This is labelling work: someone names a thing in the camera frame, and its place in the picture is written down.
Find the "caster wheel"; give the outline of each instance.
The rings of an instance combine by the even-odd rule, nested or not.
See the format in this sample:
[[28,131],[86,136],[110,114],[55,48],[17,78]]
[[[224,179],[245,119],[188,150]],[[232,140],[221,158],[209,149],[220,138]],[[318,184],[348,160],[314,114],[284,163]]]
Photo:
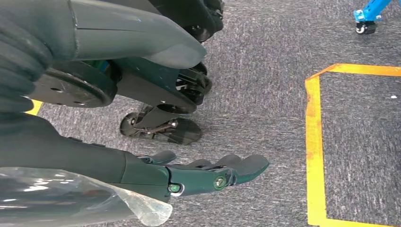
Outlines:
[[35,81],[29,98],[60,106],[108,106],[117,93],[119,69],[108,61],[89,65],[82,61],[58,62]]
[[184,29],[200,43],[205,42],[212,36],[207,29],[199,25],[188,26]]
[[376,28],[377,28],[377,25],[374,23],[374,21],[365,21],[365,22],[357,23],[355,31],[357,34],[367,35],[367,34],[375,33]]
[[193,69],[195,71],[203,73],[205,76],[208,75],[208,69],[206,68],[206,66],[202,62],[197,64],[196,66],[194,66]]
[[212,89],[213,83],[209,78],[205,78],[205,81],[206,81],[205,95],[207,95]]
[[137,113],[130,113],[124,117],[120,124],[120,133],[126,137],[157,140],[176,144],[189,145],[202,137],[202,130],[193,121],[185,118],[171,120],[173,127],[161,125],[160,130],[137,129],[135,123],[138,119]]
[[196,87],[189,87],[181,91],[185,96],[192,100],[196,105],[202,105],[205,97],[202,92],[198,91]]

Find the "gray plastic cover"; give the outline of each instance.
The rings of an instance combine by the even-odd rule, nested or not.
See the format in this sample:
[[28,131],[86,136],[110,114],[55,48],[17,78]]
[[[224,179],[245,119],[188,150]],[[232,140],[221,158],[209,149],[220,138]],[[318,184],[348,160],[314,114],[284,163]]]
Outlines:
[[71,0],[71,12],[77,60],[131,56],[187,69],[206,55],[196,39],[162,15],[93,0]]

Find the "gray carpet floor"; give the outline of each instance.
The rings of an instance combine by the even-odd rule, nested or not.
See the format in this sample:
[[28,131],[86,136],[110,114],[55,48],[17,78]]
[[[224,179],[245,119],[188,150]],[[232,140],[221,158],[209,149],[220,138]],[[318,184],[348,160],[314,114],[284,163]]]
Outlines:
[[[121,136],[120,120],[139,103],[120,96],[108,107],[90,110],[46,104],[39,115],[62,135],[134,154],[169,149],[178,163],[215,161],[230,153],[263,154],[271,161],[251,183],[174,198],[165,227],[306,227],[305,78],[334,63],[401,65],[398,3],[386,9],[377,33],[359,36],[352,11],[366,3],[226,0],[225,28],[205,44],[214,87],[191,116],[204,137],[190,146]],[[322,79],[330,218],[401,226],[396,122],[401,94],[395,80]],[[397,94],[398,99],[386,99]],[[127,220],[99,226],[141,225]]]

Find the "bolt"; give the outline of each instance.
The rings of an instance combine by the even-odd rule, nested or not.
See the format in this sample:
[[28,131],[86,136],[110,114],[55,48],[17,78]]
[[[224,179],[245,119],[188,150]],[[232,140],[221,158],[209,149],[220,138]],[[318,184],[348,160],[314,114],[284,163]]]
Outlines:
[[219,176],[218,178],[216,178],[216,180],[214,181],[214,187],[217,190],[221,190],[226,186],[226,179],[224,177]]
[[177,127],[178,122],[177,122],[176,120],[172,120],[172,121],[170,122],[170,125],[171,125],[171,127],[175,128],[175,127]]
[[168,186],[168,191],[172,192],[172,193],[177,193],[181,190],[181,187],[179,185],[176,184],[171,184]]
[[192,30],[193,30],[193,31],[196,31],[196,30],[199,30],[199,29],[201,29],[201,27],[200,27],[199,25],[197,25],[197,26],[192,26]]

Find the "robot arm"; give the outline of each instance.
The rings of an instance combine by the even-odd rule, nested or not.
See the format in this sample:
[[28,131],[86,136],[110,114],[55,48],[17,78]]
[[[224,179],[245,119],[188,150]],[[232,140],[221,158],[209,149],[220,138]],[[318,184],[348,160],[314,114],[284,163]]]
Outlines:
[[56,61],[132,56],[178,69],[198,64],[204,48],[171,20],[94,0],[3,0],[0,19],[0,167],[62,169],[161,201],[219,191],[268,167],[259,155],[168,165],[174,154],[135,156],[85,144],[23,113],[33,107],[24,96]]

